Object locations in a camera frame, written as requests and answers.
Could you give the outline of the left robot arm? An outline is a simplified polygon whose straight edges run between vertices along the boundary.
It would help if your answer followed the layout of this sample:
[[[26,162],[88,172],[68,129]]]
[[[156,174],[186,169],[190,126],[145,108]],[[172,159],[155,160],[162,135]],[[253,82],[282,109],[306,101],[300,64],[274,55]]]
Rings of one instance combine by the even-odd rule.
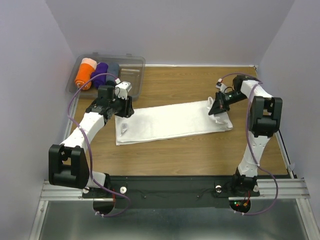
[[[51,185],[75,189],[94,188],[100,197],[112,192],[110,176],[93,171],[91,142],[112,116],[129,118],[134,114],[129,82],[102,85],[97,98],[85,110],[80,123],[60,144],[48,151],[48,179]]]

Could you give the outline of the grey rolled towel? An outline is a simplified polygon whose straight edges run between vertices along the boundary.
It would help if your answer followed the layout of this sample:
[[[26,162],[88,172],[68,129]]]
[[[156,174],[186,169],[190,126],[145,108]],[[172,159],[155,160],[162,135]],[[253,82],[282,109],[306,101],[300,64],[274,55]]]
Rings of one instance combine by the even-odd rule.
[[[116,62],[108,64],[107,75],[105,77],[105,84],[109,86],[116,85],[116,79],[119,77],[120,65]]]

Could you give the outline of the orange rolled towel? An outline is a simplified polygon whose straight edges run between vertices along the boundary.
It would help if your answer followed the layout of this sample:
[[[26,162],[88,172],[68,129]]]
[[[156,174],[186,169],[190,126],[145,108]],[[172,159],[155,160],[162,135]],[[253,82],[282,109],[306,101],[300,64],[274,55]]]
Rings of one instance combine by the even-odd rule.
[[[97,62],[91,58],[83,58],[78,68],[78,72],[75,77],[75,85],[77,88],[82,88],[83,91],[89,90],[92,83],[89,82],[91,74],[96,70]]]

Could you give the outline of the clear plastic bin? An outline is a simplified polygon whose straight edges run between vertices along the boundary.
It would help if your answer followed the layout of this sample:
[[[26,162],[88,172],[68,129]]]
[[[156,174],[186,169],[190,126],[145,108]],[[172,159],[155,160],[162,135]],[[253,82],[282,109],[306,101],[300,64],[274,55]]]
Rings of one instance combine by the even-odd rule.
[[[142,85],[145,73],[145,59],[140,56],[132,55],[107,55],[107,54],[83,54],[80,55],[73,66],[65,91],[68,94],[75,94],[78,90],[75,84],[75,78],[83,58],[90,58],[97,63],[117,63],[119,65],[118,77],[121,81],[131,83],[129,95],[133,101],[137,101],[142,92]]]

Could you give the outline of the purple rolled towel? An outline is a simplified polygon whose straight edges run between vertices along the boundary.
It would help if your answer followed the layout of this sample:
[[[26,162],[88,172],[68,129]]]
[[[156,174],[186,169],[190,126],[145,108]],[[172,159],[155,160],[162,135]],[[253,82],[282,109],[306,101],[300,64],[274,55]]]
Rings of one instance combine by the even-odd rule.
[[[108,67],[107,63],[100,62],[97,64],[95,71],[91,74],[90,77],[94,78],[91,82],[96,89],[106,84],[105,73],[107,73]]]

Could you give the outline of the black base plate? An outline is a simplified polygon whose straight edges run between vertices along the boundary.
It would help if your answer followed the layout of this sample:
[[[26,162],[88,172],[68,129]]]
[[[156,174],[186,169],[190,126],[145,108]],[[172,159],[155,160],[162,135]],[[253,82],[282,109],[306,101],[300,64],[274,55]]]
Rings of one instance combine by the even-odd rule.
[[[106,179],[110,190],[117,193],[126,188],[122,196],[113,195],[98,186],[87,186],[83,197],[95,203],[111,199],[118,210],[228,208],[230,199],[243,200],[258,197],[259,192],[233,187],[229,175],[205,176],[111,176]]]

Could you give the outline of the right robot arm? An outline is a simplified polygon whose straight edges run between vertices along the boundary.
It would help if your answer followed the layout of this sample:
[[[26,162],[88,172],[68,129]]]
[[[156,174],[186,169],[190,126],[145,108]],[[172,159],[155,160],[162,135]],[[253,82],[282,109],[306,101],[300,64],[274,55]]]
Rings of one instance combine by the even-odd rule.
[[[235,73],[231,91],[223,84],[224,77],[217,83],[218,91],[208,111],[209,116],[217,117],[230,110],[230,105],[248,100],[245,120],[246,149],[230,182],[231,192],[242,195],[246,191],[257,191],[258,170],[261,157],[271,137],[279,131],[283,100],[267,93],[262,82],[256,77]]]

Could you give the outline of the white towel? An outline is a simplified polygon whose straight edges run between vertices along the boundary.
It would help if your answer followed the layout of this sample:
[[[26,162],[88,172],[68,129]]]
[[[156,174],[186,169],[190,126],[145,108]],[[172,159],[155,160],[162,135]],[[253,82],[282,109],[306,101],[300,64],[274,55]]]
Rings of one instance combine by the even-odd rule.
[[[233,124],[226,112],[209,115],[214,99],[138,108],[129,118],[115,118],[116,145],[130,145],[226,132]]]

